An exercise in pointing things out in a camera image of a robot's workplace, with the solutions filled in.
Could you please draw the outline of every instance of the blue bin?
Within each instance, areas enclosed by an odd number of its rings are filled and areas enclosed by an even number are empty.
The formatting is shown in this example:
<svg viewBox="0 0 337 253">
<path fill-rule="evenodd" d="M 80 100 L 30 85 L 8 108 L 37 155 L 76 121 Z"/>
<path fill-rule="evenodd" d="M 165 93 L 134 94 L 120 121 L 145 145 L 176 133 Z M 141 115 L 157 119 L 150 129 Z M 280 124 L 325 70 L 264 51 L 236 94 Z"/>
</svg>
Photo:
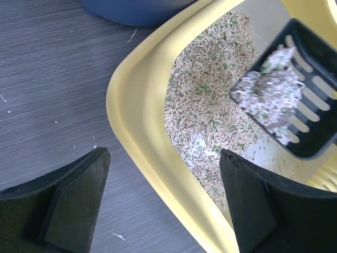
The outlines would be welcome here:
<svg viewBox="0 0 337 253">
<path fill-rule="evenodd" d="M 123 25 L 161 25 L 197 0 L 80 0 L 87 14 Z"/>
</svg>

